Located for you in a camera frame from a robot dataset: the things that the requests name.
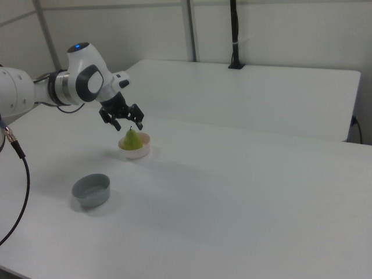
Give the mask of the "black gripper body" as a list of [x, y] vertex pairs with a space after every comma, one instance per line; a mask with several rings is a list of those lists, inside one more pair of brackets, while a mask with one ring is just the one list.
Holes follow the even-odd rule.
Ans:
[[129, 119], [132, 115], [130, 107], [121, 92], [107, 101], [100, 102], [101, 108], [99, 114], [103, 118], [114, 117], [119, 119]]

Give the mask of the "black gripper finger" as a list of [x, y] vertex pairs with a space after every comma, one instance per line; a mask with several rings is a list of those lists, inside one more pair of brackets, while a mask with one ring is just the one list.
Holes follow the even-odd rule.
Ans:
[[99, 110], [99, 114], [103, 120], [104, 123], [106, 124], [110, 124], [111, 126], [113, 126], [117, 131], [120, 131], [121, 130], [121, 125], [119, 124], [119, 122], [116, 120], [116, 118], [112, 115], [110, 115], [104, 107], [101, 107], [100, 110]]
[[128, 108], [127, 119], [132, 121], [139, 130], [143, 129], [143, 118], [144, 114], [137, 104], [133, 104]]

